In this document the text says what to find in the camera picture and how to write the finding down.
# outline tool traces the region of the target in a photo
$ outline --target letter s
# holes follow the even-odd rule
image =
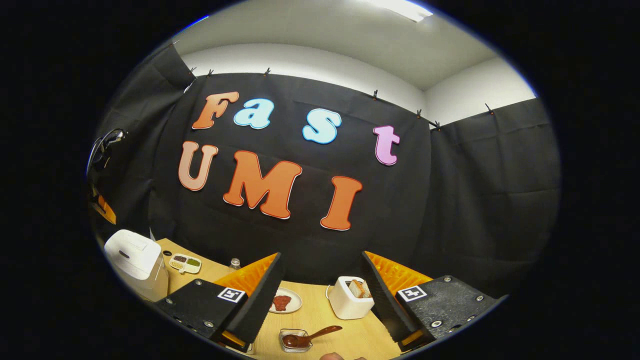
[[[302,136],[305,140],[317,143],[330,143],[338,135],[342,124],[340,114],[325,109],[313,109],[307,114],[306,125],[302,128]]]

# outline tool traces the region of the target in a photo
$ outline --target black curtain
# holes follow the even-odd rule
[[[238,92],[208,129],[192,129],[211,94]],[[275,107],[263,129],[239,126],[234,114],[250,99],[268,99]],[[327,144],[304,139],[307,114],[322,108],[340,114],[337,137]],[[376,159],[379,126],[393,126],[400,137],[392,146],[397,163]],[[201,148],[213,145],[209,177],[199,191],[181,185],[178,165],[185,141],[196,142],[191,174],[196,177]],[[258,156],[262,176],[279,161],[302,167],[289,198],[291,217],[267,216],[259,205],[250,209],[227,204],[236,151]],[[374,100],[342,86],[262,74],[200,76],[176,104],[160,137],[154,159],[150,222],[156,238],[169,238],[201,256],[228,263],[239,258],[247,265],[274,252],[283,254],[285,280],[329,284],[340,275],[360,273],[363,250],[408,263],[419,240],[429,187],[428,123],[416,114],[384,100]],[[332,203],[334,176],[362,183],[349,214],[351,228],[336,231],[321,226]]]
[[[431,132],[431,182],[411,267],[448,274],[498,297],[509,293],[549,239],[560,159],[540,100]]]
[[[167,42],[132,70],[109,101],[95,138],[114,128],[122,128],[128,134],[111,147],[107,167],[92,179],[116,214],[116,225],[111,225],[96,212],[90,212],[96,235],[102,241],[119,229],[149,236],[150,160],[173,106],[194,79]]]
[[[210,94],[238,91],[224,116],[195,131]],[[275,105],[264,129],[234,124],[249,99]],[[302,137],[314,108],[342,117],[328,144]],[[373,128],[391,125],[397,163],[376,160]],[[125,80],[96,131],[129,132],[97,177],[98,191],[114,209],[113,226],[92,217],[103,240],[126,228],[167,237],[190,250],[244,265],[282,252],[285,279],[331,283],[361,275],[358,253],[375,252],[431,277],[454,275],[493,296],[509,292],[536,260],[554,222],[559,199],[559,156],[539,100],[519,102],[429,132],[424,119],[384,100],[321,81],[262,74],[193,77],[165,44]],[[182,143],[214,145],[205,187],[192,192],[178,180]],[[234,153],[258,155],[265,176],[279,161],[303,168],[280,220],[226,204],[236,167]],[[202,153],[193,156],[198,173]],[[333,195],[333,176],[360,181],[348,231],[320,225]]]

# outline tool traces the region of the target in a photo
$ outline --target ceiling light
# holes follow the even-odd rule
[[[365,0],[381,8],[389,9],[415,22],[433,15],[429,10],[407,0]]]

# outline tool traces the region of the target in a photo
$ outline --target small glass dish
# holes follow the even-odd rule
[[[284,345],[284,343],[282,342],[282,338],[290,334],[297,335],[297,336],[309,336],[309,334],[306,331],[301,329],[280,329],[280,335],[278,336],[278,338],[280,339],[280,346],[282,347],[282,350],[284,352],[306,352],[312,346],[314,346],[311,342],[309,342],[308,347],[288,347],[287,345]]]

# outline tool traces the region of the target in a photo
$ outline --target hand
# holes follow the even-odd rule
[[[322,355],[322,357],[320,357],[320,360],[344,360],[344,359],[338,353],[332,352],[331,354]],[[355,359],[355,360],[366,360],[366,359],[364,357],[359,357],[358,359]]]

